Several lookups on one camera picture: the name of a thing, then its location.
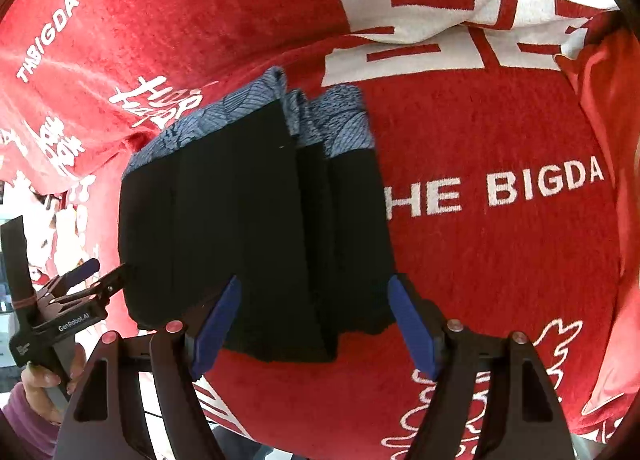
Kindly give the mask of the purple sleeve forearm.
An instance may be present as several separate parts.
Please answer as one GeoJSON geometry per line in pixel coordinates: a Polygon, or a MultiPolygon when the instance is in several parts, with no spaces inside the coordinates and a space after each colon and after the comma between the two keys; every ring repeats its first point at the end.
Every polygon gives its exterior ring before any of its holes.
{"type": "Polygon", "coordinates": [[[32,458],[39,460],[53,458],[60,426],[41,417],[29,406],[21,382],[14,386],[2,412],[32,458]]]}

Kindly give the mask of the operator left hand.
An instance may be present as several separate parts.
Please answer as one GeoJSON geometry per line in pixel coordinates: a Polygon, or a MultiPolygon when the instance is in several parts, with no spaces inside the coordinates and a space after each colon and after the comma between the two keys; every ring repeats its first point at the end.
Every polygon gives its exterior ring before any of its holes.
{"type": "MultiPolygon", "coordinates": [[[[75,356],[70,364],[70,382],[67,383],[66,388],[68,394],[73,394],[76,390],[86,362],[85,348],[76,343],[75,356]]],[[[61,424],[63,412],[56,408],[48,395],[49,388],[54,390],[58,388],[58,384],[61,383],[60,377],[46,368],[35,366],[29,362],[22,372],[21,381],[29,407],[44,420],[54,424],[61,424]]]]}

